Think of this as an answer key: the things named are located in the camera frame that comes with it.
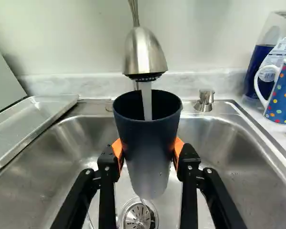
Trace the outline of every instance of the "mug handle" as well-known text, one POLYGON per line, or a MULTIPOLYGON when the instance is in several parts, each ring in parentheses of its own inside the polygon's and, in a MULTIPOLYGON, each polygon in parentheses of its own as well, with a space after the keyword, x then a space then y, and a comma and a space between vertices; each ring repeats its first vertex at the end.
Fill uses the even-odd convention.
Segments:
POLYGON ((278 76, 279 76, 279 74, 281 72, 281 69, 279 67, 275 66, 274 64, 271 64, 271 65, 266 65, 264 67, 261 67, 255 74, 255 77, 254 77, 254 89, 255 89, 255 92, 256 92, 259 100, 261 101, 261 103, 262 103, 262 105, 264 106, 265 109, 268 106, 269 99, 270 99, 271 95, 270 95, 268 100, 264 99, 264 97, 262 96, 262 94, 261 94, 261 92, 260 92, 260 90, 258 88, 257 80, 258 80, 258 75, 260 74, 260 72, 262 70, 266 69, 266 68, 272 68, 272 69, 274 69, 274 71, 276 73, 275 74, 275 85, 274 85, 274 87, 276 86, 276 82, 278 80, 278 76))

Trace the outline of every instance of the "polka dot mug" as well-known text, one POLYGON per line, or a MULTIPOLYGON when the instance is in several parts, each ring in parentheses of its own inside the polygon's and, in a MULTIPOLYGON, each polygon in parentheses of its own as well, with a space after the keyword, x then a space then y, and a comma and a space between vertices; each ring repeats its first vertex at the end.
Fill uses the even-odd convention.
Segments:
POLYGON ((255 74, 254 88, 260 101, 262 102, 265 111, 264 117, 278 124, 286 125, 286 59, 282 69, 275 65, 267 65, 260 68, 255 74), (268 100, 262 96, 257 80, 259 73, 264 69, 272 68, 275 71, 275 85, 272 89, 268 100))

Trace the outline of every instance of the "drain strainer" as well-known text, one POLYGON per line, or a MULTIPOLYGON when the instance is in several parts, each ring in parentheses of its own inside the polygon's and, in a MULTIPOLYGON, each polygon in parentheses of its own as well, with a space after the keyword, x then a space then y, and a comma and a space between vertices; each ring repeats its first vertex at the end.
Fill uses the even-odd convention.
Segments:
POLYGON ((158 229, 158 214, 154 205, 140 198, 128 201, 122 210, 120 229, 158 229))

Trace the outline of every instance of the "backsplash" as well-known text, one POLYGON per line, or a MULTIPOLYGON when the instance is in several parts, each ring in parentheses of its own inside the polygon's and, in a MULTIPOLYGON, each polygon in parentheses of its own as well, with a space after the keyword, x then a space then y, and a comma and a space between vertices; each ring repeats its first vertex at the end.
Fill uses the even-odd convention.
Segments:
MULTIPOLYGON (((172 92, 181 98, 197 98, 199 89, 215 90, 221 95, 241 94, 244 69, 212 69, 163 74, 153 89, 172 92)), ((79 94, 80 98, 115 98, 133 90, 133 82, 120 73, 26 75, 18 78, 29 95, 79 94)))

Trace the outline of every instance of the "sink basin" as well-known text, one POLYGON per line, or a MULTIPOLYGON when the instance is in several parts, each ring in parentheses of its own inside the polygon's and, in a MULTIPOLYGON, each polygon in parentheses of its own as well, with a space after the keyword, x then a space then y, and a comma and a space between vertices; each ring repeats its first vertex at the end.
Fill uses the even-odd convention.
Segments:
MULTIPOLYGON (((0 229, 50 228, 79 172, 97 170, 98 156, 118 138, 111 109, 112 101, 79 102, 0 171, 0 229)), ((282 149, 251 119, 234 101, 215 101, 208 113, 187 101, 178 136, 196 149, 201 168, 217 170, 249 229, 286 228, 286 168, 277 158, 282 149)), ((115 189, 120 216, 136 197, 126 163, 115 189)), ((181 190, 171 167, 165 193, 151 200, 160 229, 178 228, 181 190)), ((98 195, 87 206, 95 229, 98 195)), ((198 213, 199 228, 213 229, 200 192, 198 213)), ((83 228, 91 228, 88 220, 83 228)))

